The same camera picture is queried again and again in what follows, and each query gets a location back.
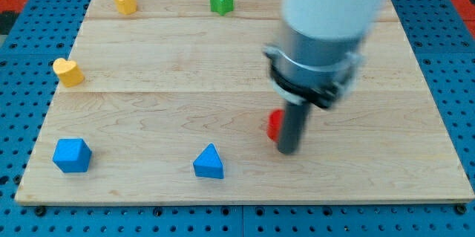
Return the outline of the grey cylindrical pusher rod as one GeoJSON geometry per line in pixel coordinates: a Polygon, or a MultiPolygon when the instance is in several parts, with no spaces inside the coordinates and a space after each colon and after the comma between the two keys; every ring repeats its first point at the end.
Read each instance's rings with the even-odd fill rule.
{"type": "Polygon", "coordinates": [[[277,142],[277,149],[280,153],[291,155],[298,151],[309,110],[308,102],[303,102],[300,105],[286,103],[277,142]]]}

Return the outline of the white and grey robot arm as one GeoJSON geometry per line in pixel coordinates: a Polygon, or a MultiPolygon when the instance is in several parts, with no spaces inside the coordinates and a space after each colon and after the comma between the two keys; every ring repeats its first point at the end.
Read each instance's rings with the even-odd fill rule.
{"type": "Polygon", "coordinates": [[[383,0],[283,0],[281,26],[263,52],[286,107],[277,149],[298,150],[309,107],[331,108],[351,91],[363,61],[358,48],[383,0]]]}

